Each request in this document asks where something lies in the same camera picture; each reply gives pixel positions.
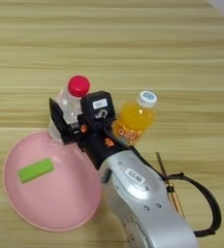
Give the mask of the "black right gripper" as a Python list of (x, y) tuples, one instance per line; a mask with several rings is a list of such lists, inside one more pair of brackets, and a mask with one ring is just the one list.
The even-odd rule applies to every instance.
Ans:
[(69, 103), (63, 104), (50, 98), (49, 110), (48, 131), (51, 137), (64, 144), (76, 143), (97, 171), (107, 158), (130, 149), (113, 135), (111, 127), (91, 128), (86, 125), (83, 116), (79, 116), (77, 121), (75, 108)]

